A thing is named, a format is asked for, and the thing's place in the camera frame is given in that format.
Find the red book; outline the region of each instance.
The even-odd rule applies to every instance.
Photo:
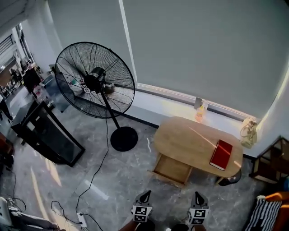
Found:
[[[210,161],[210,165],[224,171],[230,159],[232,148],[233,147],[231,144],[226,143],[223,140],[219,140],[219,142],[217,143],[217,147],[214,151],[214,154],[212,156],[212,159]]]

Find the bag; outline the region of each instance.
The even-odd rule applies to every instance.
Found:
[[[246,148],[252,148],[257,142],[257,123],[252,119],[245,119],[240,131],[241,145]]]

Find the gray tile floor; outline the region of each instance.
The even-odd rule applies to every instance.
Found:
[[[101,164],[107,151],[106,122],[89,117],[68,107],[64,113],[54,110],[55,115],[73,136],[86,148],[85,153],[71,168],[55,165],[42,157],[28,145],[15,143],[13,171],[17,176],[15,196],[27,205],[27,214],[56,221],[67,230],[79,227],[55,214],[51,201],[59,201],[65,214],[76,221],[75,206],[78,196],[88,188],[92,175]],[[128,152],[117,152],[109,144],[109,152],[92,188],[79,200],[78,211],[91,214],[104,231],[117,231],[130,219],[133,201],[139,193],[152,190],[151,203],[154,207],[151,218],[157,231],[165,231],[186,217],[195,191],[200,191],[209,200],[210,214],[205,221],[208,231],[242,230],[256,196],[266,187],[263,182],[248,177],[252,163],[243,160],[242,178],[234,185],[215,186],[215,177],[194,169],[184,189],[159,181],[147,170],[152,170],[156,161],[153,135],[156,129],[139,122],[118,117],[121,126],[136,129],[139,141]],[[107,120],[108,137],[115,129],[112,120]],[[14,176],[4,171],[1,177],[1,195],[12,194]],[[55,204],[54,209],[61,213]],[[98,230],[87,218],[89,230]]]

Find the white device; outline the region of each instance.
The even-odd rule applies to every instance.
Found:
[[[151,190],[143,192],[136,196],[135,202],[132,206],[131,213],[133,215],[133,221],[135,222],[147,222],[149,215],[151,214],[153,207],[150,206],[149,197]]]
[[[208,199],[201,193],[195,192],[188,213],[190,225],[202,225],[209,213]]]
[[[153,207],[132,206],[132,215],[135,222],[147,222]]]
[[[79,222],[80,222],[81,227],[82,227],[82,228],[86,228],[86,227],[87,227],[87,224],[86,224],[84,215],[83,215],[82,213],[77,213],[77,216],[78,216],[78,220],[79,220]]]
[[[13,226],[8,210],[8,203],[3,197],[0,197],[0,224]]]

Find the power strip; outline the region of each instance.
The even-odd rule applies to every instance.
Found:
[[[81,227],[86,228],[87,224],[86,224],[84,215],[82,215],[82,213],[77,213],[77,216],[78,216],[78,220],[80,222]]]

